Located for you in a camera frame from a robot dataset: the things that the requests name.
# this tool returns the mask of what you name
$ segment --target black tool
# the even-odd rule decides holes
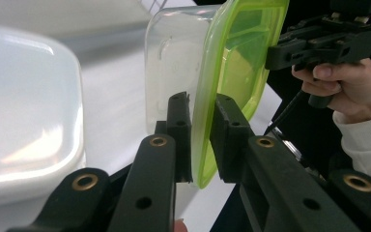
[[[266,69],[281,70],[308,64],[354,63],[371,57],[371,0],[332,0],[331,15],[302,20],[269,47]],[[332,96],[310,96],[309,104],[325,108]]]

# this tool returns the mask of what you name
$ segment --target screw hole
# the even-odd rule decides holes
[[[303,199],[303,205],[305,205],[306,208],[308,208],[310,210],[314,210],[314,211],[317,211],[317,210],[321,209],[321,206],[319,205],[318,202],[316,202],[313,199],[309,199],[309,198]]]
[[[74,190],[87,190],[91,189],[98,183],[98,176],[94,174],[82,174],[76,177],[71,183],[71,187]]]
[[[257,139],[257,144],[262,146],[262,147],[266,147],[266,148],[270,148],[270,147],[273,147],[273,142],[272,140],[269,140],[267,138],[259,138]]]
[[[139,210],[145,210],[152,206],[152,199],[150,197],[142,197],[135,202],[135,207]]]
[[[150,140],[150,144],[154,147],[161,147],[167,143],[167,139],[163,137],[154,137]]]
[[[365,192],[371,191],[371,183],[357,175],[345,175],[343,180],[349,187],[353,189]]]

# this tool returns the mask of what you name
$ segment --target translucent plastic container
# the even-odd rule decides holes
[[[168,99],[187,91],[195,102],[204,40],[219,5],[168,8],[149,22],[146,35],[147,132],[166,120]]]
[[[84,163],[76,57],[51,39],[0,27],[0,206],[48,196]]]
[[[187,91],[192,115],[191,170],[193,183],[201,189],[217,170],[209,139],[215,96],[233,98],[246,119],[253,116],[269,74],[264,67],[268,47],[279,39],[288,3],[228,0],[220,8],[165,9],[149,24],[148,132],[153,132],[156,120],[166,119],[168,98]]]

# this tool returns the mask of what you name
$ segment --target black metal bracket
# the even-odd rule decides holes
[[[176,141],[176,182],[192,182],[191,176],[191,121],[186,92],[168,100],[167,121],[158,121],[155,133],[172,136]]]
[[[183,116],[167,122],[186,128],[177,136],[188,138],[186,93],[172,101]],[[159,123],[157,131],[169,124]],[[224,95],[215,101],[211,141],[219,176],[240,187],[253,231],[371,231],[369,176],[340,170],[321,185],[278,139],[256,136]],[[176,165],[179,154],[185,156],[177,144],[156,133],[143,139],[131,166],[111,177],[95,168],[73,172],[32,224],[9,232],[173,231],[175,183],[184,180],[176,180],[176,173],[184,177],[189,169],[189,163]]]

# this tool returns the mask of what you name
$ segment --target green plastic lid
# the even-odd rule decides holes
[[[203,189],[217,168],[210,131],[216,93],[233,98],[246,119],[267,83],[269,46],[278,42],[289,0],[228,0],[216,12],[204,44],[191,129],[194,184]]]

